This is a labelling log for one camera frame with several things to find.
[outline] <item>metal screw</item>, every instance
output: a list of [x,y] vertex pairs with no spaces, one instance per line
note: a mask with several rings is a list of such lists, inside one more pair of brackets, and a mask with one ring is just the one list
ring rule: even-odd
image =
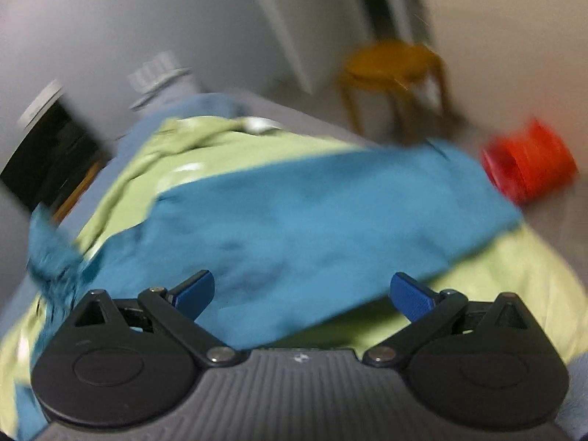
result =
[[452,288],[446,288],[445,290],[441,290],[440,293],[443,297],[449,297],[457,292],[457,290],[453,290]]
[[211,362],[228,362],[233,359],[234,350],[230,346],[215,346],[207,351],[207,358]]
[[396,356],[395,350],[390,348],[389,346],[375,346],[371,348],[367,355],[375,362],[391,362],[394,357]]

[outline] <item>white wall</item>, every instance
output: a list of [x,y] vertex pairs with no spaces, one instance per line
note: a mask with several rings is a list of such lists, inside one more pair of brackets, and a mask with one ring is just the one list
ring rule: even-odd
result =
[[[164,50],[215,90],[260,91],[289,73],[254,0],[0,0],[0,168],[22,140],[19,116],[53,79],[102,138],[123,134],[136,120],[127,75]],[[0,191],[2,290],[24,272],[27,231]]]
[[588,0],[424,0],[452,96],[501,131],[532,114],[588,169]]

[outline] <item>red object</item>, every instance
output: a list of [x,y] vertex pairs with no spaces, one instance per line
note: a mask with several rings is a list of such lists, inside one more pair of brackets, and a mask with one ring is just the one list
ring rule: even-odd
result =
[[562,139],[542,122],[509,137],[497,137],[482,150],[481,162],[499,192],[523,205],[566,185],[578,168]]

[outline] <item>white logo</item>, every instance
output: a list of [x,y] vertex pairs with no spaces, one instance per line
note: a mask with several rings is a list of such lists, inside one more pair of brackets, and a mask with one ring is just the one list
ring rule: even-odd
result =
[[296,363],[306,363],[308,360],[310,360],[311,357],[308,355],[305,355],[304,353],[298,353],[298,355],[296,355],[293,360]]

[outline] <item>gray floor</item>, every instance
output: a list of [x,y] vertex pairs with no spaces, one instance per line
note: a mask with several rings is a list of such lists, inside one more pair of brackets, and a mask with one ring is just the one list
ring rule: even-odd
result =
[[[311,96],[300,91],[293,82],[281,82],[266,97],[342,129],[350,129],[347,113],[334,86]],[[379,144],[396,142],[398,131],[388,99],[364,92],[358,92],[357,98],[367,138]],[[420,138],[439,136],[440,128],[447,121],[430,110],[420,108],[417,111]],[[475,158],[481,146],[493,136],[492,132],[463,120],[454,119],[449,124],[452,142]],[[567,260],[588,287],[588,175],[579,176],[574,185],[525,207],[524,215],[528,224]]]

